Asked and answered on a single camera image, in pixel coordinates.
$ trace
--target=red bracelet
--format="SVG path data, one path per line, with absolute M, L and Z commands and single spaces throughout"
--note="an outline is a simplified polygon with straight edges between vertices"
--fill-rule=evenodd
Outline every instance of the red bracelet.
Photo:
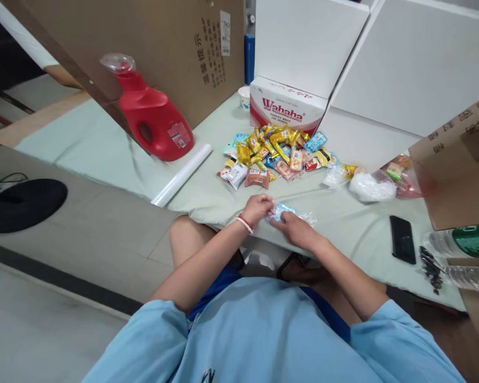
M 236 220 L 241 222 L 242 224 L 244 224 L 245 227 L 248 229 L 250 234 L 254 233 L 254 230 L 252 229 L 252 226 L 250 226 L 248 221 L 241 214 L 236 217 Z

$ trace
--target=paper cup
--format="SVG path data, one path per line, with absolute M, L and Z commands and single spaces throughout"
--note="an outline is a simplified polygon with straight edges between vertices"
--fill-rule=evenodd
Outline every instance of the paper cup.
M 241 87 L 238 89 L 239 94 L 239 107 L 241 109 L 250 110 L 250 87 Z

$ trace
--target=white sheet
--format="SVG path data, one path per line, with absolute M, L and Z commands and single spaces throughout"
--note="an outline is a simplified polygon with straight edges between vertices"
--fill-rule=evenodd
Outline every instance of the white sheet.
M 239 109 L 235 94 L 194 130 L 195 147 L 209 143 L 213 152 L 167 208 L 188 213 L 197 222 L 223 227 L 241 211 L 252 194 L 264 193 L 260 186 L 240 187 L 235 192 L 216 175 L 226 160 L 223 147 L 236 133 L 251 131 L 249 115 Z M 16 149 L 149 201 L 186 162 L 184 157 L 166 163 L 148 156 L 93 100 L 24 139 Z M 326 190 L 321 184 L 325 171 L 305 173 L 302 180 L 292 184 L 277 178 L 270 183 L 267 193 L 298 211 L 313 212 L 318 219 L 316 230 L 372 278 L 465 311 L 458 289 L 444 285 L 440 295 L 435 295 L 431 284 L 418 272 L 419 261 L 412 266 L 391 254 L 390 215 L 411 222 L 416 248 L 422 233 L 432 230 L 424 201 L 396 199 L 388 203 L 364 204 L 347 188 Z M 265 222 L 254 235 L 299 250 Z

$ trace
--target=hand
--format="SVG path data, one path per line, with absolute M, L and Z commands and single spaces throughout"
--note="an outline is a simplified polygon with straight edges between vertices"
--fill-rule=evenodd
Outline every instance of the hand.
M 274 206 L 274 200 L 269 195 L 254 195 L 246 203 L 242 216 L 252 227 L 252 230 L 255 230 L 259 225 L 259 221 L 271 213 L 271 209 Z
M 293 212 L 282 212 L 280 217 L 282 222 L 270 220 L 270 224 L 282 231 L 292 245 L 313 253 L 312 249 L 316 248 L 324 239 L 308 223 Z

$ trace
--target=smartphone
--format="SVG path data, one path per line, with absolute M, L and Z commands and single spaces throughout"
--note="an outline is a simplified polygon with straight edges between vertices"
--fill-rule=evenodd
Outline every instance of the smartphone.
M 409 264 L 416 264 L 414 238 L 411 234 L 411 224 L 403 218 L 390 216 L 392 229 L 392 255 Z

